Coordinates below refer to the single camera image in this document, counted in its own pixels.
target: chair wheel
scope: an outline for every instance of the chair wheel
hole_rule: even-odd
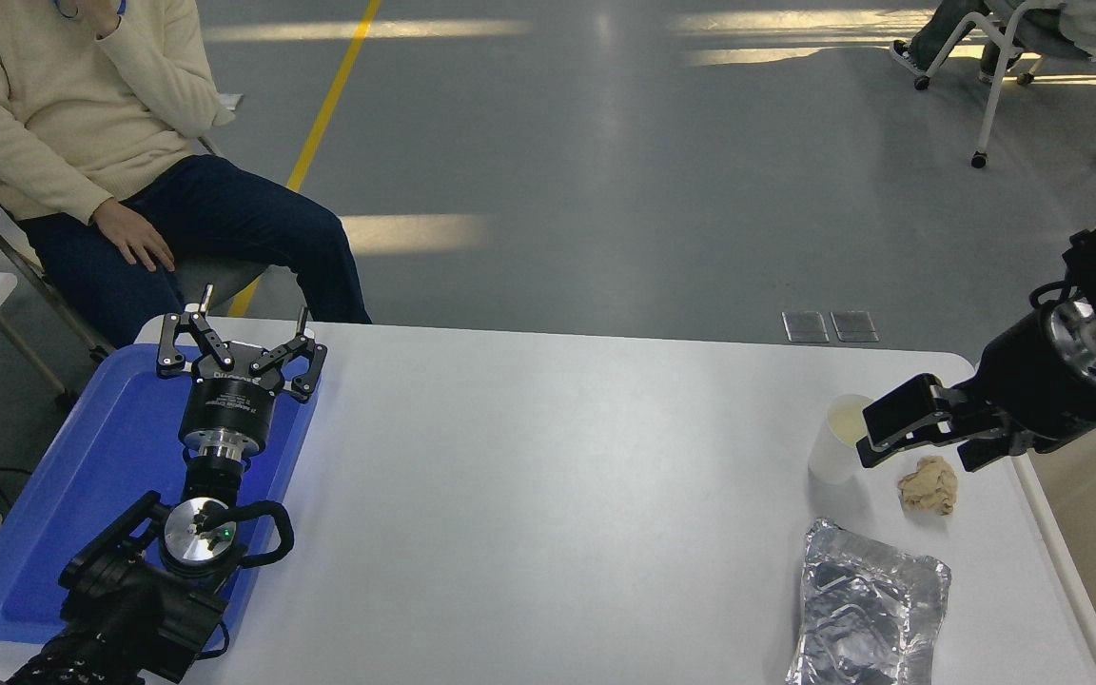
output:
[[[75,409],[75,403],[79,401],[79,393],[75,390],[67,390],[65,393],[56,396],[54,398],[54,403],[57,408],[61,409],[64,413],[70,413]]]

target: aluminum foil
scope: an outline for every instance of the aluminum foil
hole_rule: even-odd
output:
[[[821,517],[806,533],[789,685],[927,685],[949,567]]]

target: shoe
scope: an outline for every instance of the shoe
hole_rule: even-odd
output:
[[[992,78],[996,75],[996,60],[1000,60],[1001,48],[997,47],[995,43],[989,42],[984,45],[984,53],[979,57],[979,82],[984,85],[992,85]],[[1020,60],[1021,55],[1015,55],[1005,61],[1005,72],[1008,73],[1009,69],[1013,69],[1013,65],[1016,65]]]
[[[904,66],[904,69],[910,70],[913,76],[922,76],[925,70],[916,64],[916,60],[912,58],[911,52],[907,50],[907,42],[905,39],[897,39],[897,42],[890,44],[890,57],[894,61],[899,61],[900,65]]]

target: jeans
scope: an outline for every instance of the jeans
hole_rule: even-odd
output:
[[[1016,5],[1021,4],[1021,0],[1009,0],[1009,4]],[[941,47],[945,47],[945,42],[949,38],[949,34],[958,27],[958,22],[962,21],[962,18],[967,16],[971,12],[979,12],[986,16],[989,9],[984,0],[941,0],[941,3],[936,8],[936,12],[933,12],[933,18],[926,23],[925,27],[922,27],[920,33],[912,36],[909,43],[907,50],[912,56],[912,60],[916,61],[916,66],[920,69],[929,69],[929,66],[935,60],[936,56],[941,52]],[[1027,21],[1035,22],[1037,25],[1048,27],[1054,31],[1058,22],[1058,12],[1051,12],[1047,10],[1030,11],[1026,14]],[[967,26],[962,30],[962,36],[964,38],[967,34],[970,33],[971,27],[974,25]],[[996,58],[991,56],[984,56],[979,62],[980,70],[985,73],[992,73],[996,69]]]
[[[151,221],[176,259],[232,256],[284,265],[317,321],[370,323],[341,221],[328,209],[221,157],[185,157],[123,205]],[[48,281],[114,346],[179,312],[186,296],[161,265],[130,265],[94,226],[69,214],[19,221]]]

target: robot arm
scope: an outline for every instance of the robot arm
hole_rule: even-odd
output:
[[[1096,429],[1096,228],[1071,238],[1064,281],[1031,295],[1032,311],[984,349],[954,387],[922,374],[865,409],[861,465],[898,450],[960,443],[967,471],[1029,448],[1057,450]],[[1055,299],[1040,302],[1047,292]]]
[[[218,593],[235,572],[293,549],[285,507],[239,504],[240,482],[244,464],[264,450],[277,396],[307,402],[328,349],[307,330],[306,309],[295,336],[274,350],[225,342],[206,321],[209,295],[207,287],[201,304],[165,318],[156,359],[161,378],[192,377],[179,430],[186,463],[180,502],[169,507],[159,493],[144,494],[70,560],[58,580],[69,590],[66,628],[0,685],[140,685],[144,669],[180,682],[208,655],[201,650],[227,610]],[[199,352],[194,361],[175,345],[185,333]],[[287,381],[283,369],[299,357],[308,368]],[[235,540],[236,524],[262,516],[273,520],[277,547],[248,555]],[[145,559],[152,545],[161,566]]]

